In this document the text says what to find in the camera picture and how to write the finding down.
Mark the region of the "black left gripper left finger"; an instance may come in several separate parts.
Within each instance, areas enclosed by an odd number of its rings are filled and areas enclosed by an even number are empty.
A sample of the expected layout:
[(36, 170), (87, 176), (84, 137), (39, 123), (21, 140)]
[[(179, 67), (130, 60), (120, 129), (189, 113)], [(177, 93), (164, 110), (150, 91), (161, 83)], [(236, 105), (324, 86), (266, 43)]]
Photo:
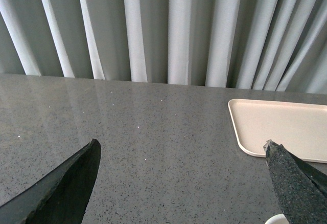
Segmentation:
[(81, 223), (97, 179), (101, 145), (93, 139), (1, 206), (1, 223)]

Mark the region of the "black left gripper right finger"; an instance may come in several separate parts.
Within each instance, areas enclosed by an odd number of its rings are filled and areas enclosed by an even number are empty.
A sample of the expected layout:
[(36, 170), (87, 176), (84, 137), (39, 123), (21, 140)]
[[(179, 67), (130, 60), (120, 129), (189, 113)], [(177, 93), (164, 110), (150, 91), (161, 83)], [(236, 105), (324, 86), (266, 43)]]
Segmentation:
[(326, 223), (326, 174), (272, 140), (264, 145), (278, 205), (288, 223)]

